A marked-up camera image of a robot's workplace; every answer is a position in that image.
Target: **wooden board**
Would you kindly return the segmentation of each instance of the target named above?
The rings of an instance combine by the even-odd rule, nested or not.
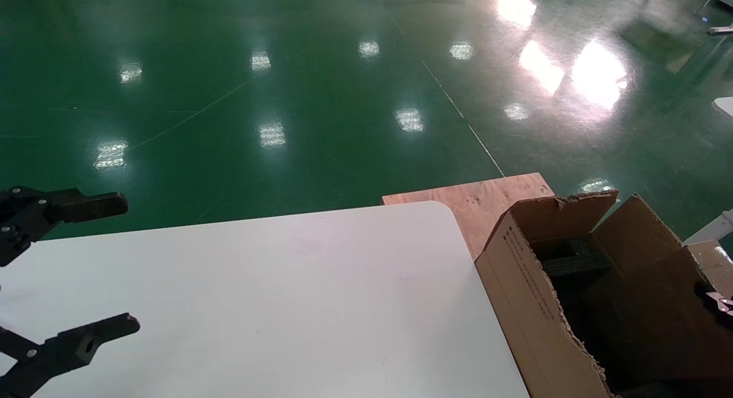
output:
[[[451,208],[463,239],[476,259],[499,216],[515,202],[555,195],[540,174],[510,176],[482,182],[382,197],[385,205],[437,200]]]

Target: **white table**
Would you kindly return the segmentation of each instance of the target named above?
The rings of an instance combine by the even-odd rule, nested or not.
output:
[[[718,97],[712,101],[712,108],[728,120],[733,120],[733,97]]]
[[[528,397],[437,202],[39,242],[0,283],[39,343],[141,322],[35,398]]]

